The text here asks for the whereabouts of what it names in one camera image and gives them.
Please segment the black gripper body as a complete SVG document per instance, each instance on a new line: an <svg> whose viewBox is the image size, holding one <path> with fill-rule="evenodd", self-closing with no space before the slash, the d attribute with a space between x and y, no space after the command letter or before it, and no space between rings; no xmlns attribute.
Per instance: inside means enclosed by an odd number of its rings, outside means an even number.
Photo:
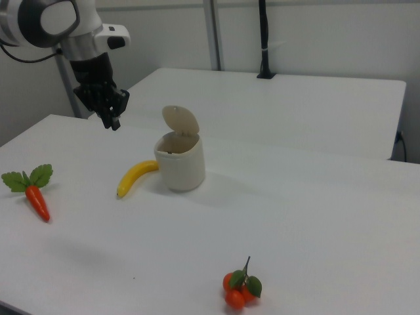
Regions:
<svg viewBox="0 0 420 315"><path fill-rule="evenodd" d="M118 89L108 53L70 65L79 86L73 91L90 112L102 119L117 119L126 110L129 92Z"/></svg>

